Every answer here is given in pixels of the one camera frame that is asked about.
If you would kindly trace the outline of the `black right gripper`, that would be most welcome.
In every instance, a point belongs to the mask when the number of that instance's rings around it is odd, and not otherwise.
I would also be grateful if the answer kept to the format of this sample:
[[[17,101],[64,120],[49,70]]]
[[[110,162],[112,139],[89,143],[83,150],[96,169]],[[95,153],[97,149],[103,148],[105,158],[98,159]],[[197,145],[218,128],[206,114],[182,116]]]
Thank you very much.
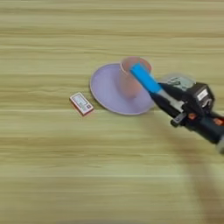
[[[172,117],[171,125],[185,127],[204,137],[211,144],[224,142],[224,117],[213,112],[212,96],[192,96],[188,91],[167,83],[159,83],[158,93],[150,97],[167,115]]]

